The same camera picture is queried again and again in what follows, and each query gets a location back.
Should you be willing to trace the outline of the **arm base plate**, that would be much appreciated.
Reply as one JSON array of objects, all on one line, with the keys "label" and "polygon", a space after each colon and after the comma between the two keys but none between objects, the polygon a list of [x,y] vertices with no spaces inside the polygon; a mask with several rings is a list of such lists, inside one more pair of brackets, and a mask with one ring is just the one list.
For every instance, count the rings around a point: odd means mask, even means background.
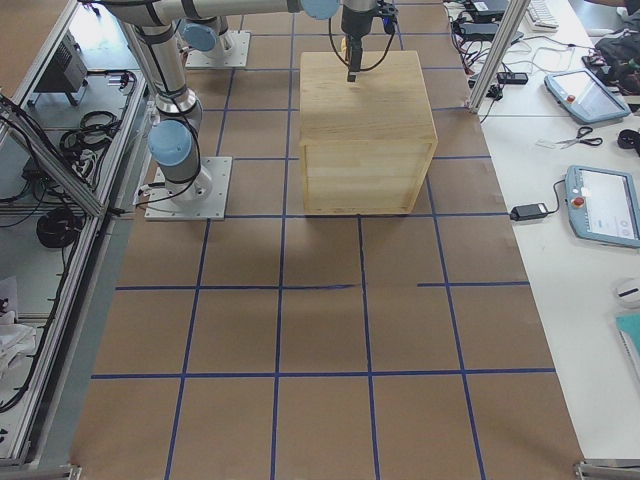
[{"label": "arm base plate", "polygon": [[243,69],[247,66],[251,33],[227,30],[217,35],[213,30],[185,31],[189,50],[186,68],[190,70]]},{"label": "arm base plate", "polygon": [[144,218],[148,221],[199,221],[225,219],[231,157],[202,157],[196,179],[179,186],[167,183],[163,172],[156,168],[154,181],[162,186],[151,190]]}]

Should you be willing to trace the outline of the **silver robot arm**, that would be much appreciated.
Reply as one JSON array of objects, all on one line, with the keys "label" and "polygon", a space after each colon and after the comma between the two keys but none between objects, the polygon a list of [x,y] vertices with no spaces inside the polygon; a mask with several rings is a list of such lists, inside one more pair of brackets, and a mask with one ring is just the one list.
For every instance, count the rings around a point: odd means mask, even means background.
[{"label": "silver robot arm", "polygon": [[178,26],[178,32],[191,49],[209,57],[222,56],[234,48],[226,16],[185,19]]},{"label": "silver robot arm", "polygon": [[140,44],[140,57],[150,69],[156,86],[158,109],[163,114],[184,117],[197,103],[186,83],[175,26],[209,25],[229,15],[303,12],[316,20],[329,21],[338,10],[346,53],[342,62],[347,80],[354,82],[366,69],[362,66],[363,38],[379,18],[385,32],[395,35],[397,10],[385,1],[103,1],[119,21],[130,25]]}]

